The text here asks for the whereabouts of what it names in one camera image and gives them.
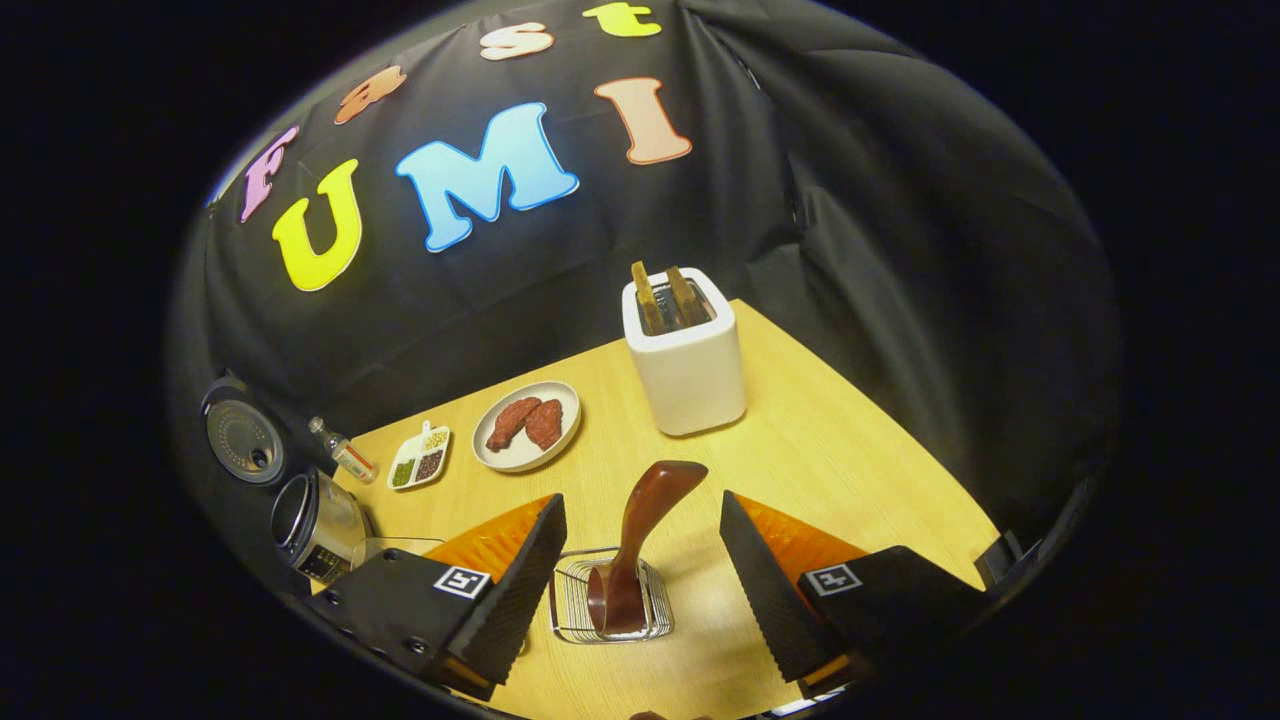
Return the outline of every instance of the table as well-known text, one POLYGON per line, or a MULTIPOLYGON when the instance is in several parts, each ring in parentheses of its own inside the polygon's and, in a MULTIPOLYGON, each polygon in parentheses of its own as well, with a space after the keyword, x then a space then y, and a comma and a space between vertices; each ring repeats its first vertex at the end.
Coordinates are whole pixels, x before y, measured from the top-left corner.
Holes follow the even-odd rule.
POLYGON ((379 477, 364 484, 339 469, 334 479, 388 537, 448 539, 559 492, 568 521, 564 551, 613 546, 627 495, 652 462, 694 460, 710 469, 641 553, 667 584, 675 630, 643 643, 570 644, 552 634, 544 593, 527 652, 488 705, 534 719, 625 720, 652 710, 669 720, 735 720, 800 700, 795 683, 782 682, 719 538, 724 489, 869 552, 905 544, 983 588, 973 561, 997 532, 969 493, 808 348, 745 302, 731 305, 748 393, 746 414, 732 425, 685 438, 659 432, 620 338, 353 438, 378 462, 379 477), (470 447, 476 421, 504 395, 538 380, 577 391, 577 437, 527 474, 481 465, 470 447), (392 491, 392 459, 424 419, 453 430, 444 473, 436 483, 392 491))

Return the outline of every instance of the small white dish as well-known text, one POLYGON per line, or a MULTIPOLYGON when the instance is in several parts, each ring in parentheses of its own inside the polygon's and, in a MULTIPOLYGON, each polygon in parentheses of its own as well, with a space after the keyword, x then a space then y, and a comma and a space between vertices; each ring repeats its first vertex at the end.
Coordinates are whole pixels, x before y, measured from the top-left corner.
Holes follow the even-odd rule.
POLYGON ((476 460, 500 473, 522 473, 525 470, 532 470, 539 465, 549 462, 568 446, 568 443, 573 439, 573 434, 577 433, 577 425, 581 420, 582 404, 579 401, 577 392, 575 392, 573 388, 556 380, 534 383, 507 395, 495 402, 493 407, 490 407, 489 411, 480 418, 475 432, 471 434, 471 451, 475 452, 476 460), (529 439, 529 434, 524 430, 524 428, 521 428, 521 430, 516 433, 516 437, 511 438, 511 445, 508 447, 497 452, 489 450, 489 447, 485 446, 485 441, 488 441, 489 436, 493 434, 493 428, 498 420, 498 415, 512 402, 526 397, 536 397, 543 402, 550 400, 561 401, 564 411, 561 416, 561 438, 556 441, 556 445, 543 450, 538 447, 538 443, 529 439))
POLYGON ((406 439, 403 443, 401 443, 399 450, 396 451, 396 460, 392 461, 392 469, 387 474, 387 487, 394 491, 404 491, 408 488, 425 486, 426 483, 435 482, 440 477, 440 473, 444 471, 444 461, 449 454, 449 438, 452 436, 453 433, 449 432, 449 428, 445 428, 443 425, 439 428, 433 428, 430 420, 424 421, 422 432, 406 439), (443 436, 444 442, 442 442, 439 447, 433 447, 429 451, 424 451, 422 447, 426 443, 426 439, 433 436, 443 436), (435 471, 428 475, 426 478, 417 479, 417 468, 422 462, 422 457, 436 451, 440 451, 440 464, 436 465, 435 471), (396 468, 399 468, 404 462, 413 464, 412 469, 410 469, 408 474, 410 479, 407 483, 402 486, 393 486, 392 482, 396 480, 396 468))

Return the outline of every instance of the bottle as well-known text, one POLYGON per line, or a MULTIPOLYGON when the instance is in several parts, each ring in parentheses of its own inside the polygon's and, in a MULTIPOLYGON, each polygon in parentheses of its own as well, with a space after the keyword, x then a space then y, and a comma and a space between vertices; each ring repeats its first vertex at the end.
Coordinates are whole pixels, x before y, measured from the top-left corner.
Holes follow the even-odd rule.
POLYGON ((324 446, 325 451, 338 461, 339 465, 347 469, 357 480, 364 483, 371 483, 378 477, 378 468, 372 462, 361 455, 356 446, 351 445, 351 441, 339 436, 338 433, 324 429, 324 420, 320 418, 311 418, 307 423, 307 428, 311 429, 311 434, 320 438, 320 445, 324 446))

